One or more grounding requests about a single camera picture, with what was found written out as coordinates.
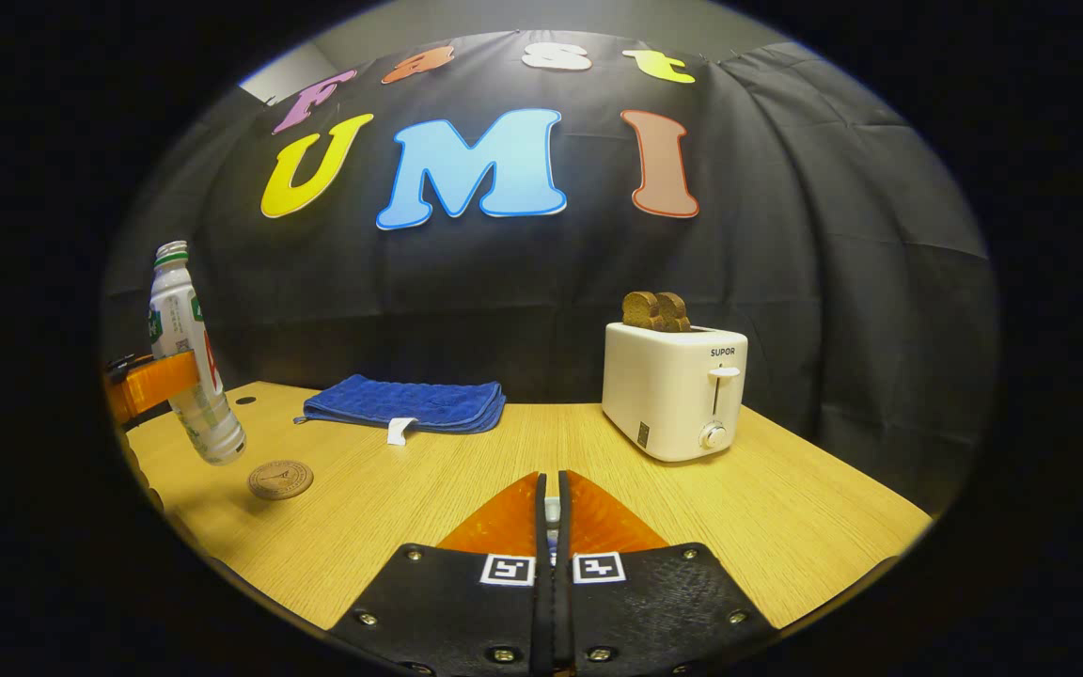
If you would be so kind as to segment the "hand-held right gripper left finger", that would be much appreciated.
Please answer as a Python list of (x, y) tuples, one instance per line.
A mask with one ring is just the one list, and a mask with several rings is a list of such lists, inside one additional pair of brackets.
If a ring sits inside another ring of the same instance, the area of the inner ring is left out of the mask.
[(549, 669), (546, 477), (529, 473), (434, 547), (404, 543), (331, 626), (348, 645), (425, 676)]

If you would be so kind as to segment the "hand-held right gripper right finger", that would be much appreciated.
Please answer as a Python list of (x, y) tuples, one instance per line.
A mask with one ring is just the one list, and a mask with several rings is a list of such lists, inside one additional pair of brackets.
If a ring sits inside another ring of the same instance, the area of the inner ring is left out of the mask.
[(668, 543), (618, 498), (559, 476), (556, 656), (576, 676), (709, 676), (777, 627), (704, 543)]

